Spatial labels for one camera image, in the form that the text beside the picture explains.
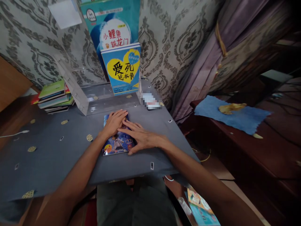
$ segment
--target gray table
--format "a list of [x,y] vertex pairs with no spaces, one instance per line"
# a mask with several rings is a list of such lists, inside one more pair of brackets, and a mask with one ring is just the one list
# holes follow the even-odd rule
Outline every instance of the gray table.
[[[143,82],[142,89],[155,92]],[[165,134],[181,150],[198,160],[167,109],[148,111],[144,105],[127,108],[130,120],[140,123],[146,130]],[[69,111],[47,115],[43,110],[35,117],[34,124],[27,124],[19,139],[0,152],[0,202],[21,199],[31,190],[34,197],[54,192],[77,160],[90,145],[87,135],[96,137],[103,129],[103,117],[109,112],[84,116],[76,106]],[[34,152],[28,148],[36,146]],[[147,174],[158,176],[177,173],[167,156],[158,148],[142,150],[128,156],[121,153],[99,156],[89,180],[90,185],[124,180]]]

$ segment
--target white cable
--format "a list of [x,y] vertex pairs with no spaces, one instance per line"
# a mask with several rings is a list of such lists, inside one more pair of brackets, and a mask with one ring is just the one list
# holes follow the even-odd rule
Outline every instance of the white cable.
[[24,130],[24,131],[22,131],[22,132],[19,132],[19,133],[14,134],[14,135],[8,135],[8,136],[2,136],[2,137],[12,137],[12,136],[18,135],[18,134],[20,134],[20,133],[27,133],[27,132],[29,132],[29,130]]
[[166,177],[166,179],[168,179],[169,181],[173,181],[173,179],[172,180],[170,180],[167,176],[165,176]]

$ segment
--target leg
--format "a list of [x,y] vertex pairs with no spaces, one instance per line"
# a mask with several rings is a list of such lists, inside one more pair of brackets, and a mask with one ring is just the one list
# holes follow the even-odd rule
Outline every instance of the leg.
[[133,225],[177,225],[162,177],[135,178]]
[[97,223],[131,225],[134,195],[125,181],[97,186]]

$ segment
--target wooden cabinet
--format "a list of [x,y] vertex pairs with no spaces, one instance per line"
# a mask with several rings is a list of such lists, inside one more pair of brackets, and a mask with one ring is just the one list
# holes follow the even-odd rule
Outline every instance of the wooden cabinet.
[[23,95],[31,86],[29,79],[0,57],[0,111]]

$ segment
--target damask wallpaper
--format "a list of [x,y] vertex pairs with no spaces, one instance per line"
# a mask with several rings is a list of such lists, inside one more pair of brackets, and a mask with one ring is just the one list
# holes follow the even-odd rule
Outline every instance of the damask wallpaper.
[[[48,4],[55,0],[0,0],[0,55],[38,88],[61,79],[53,56],[62,54],[79,84],[105,81],[83,22],[61,30]],[[141,72],[160,91],[167,107],[212,31],[223,0],[141,0]]]

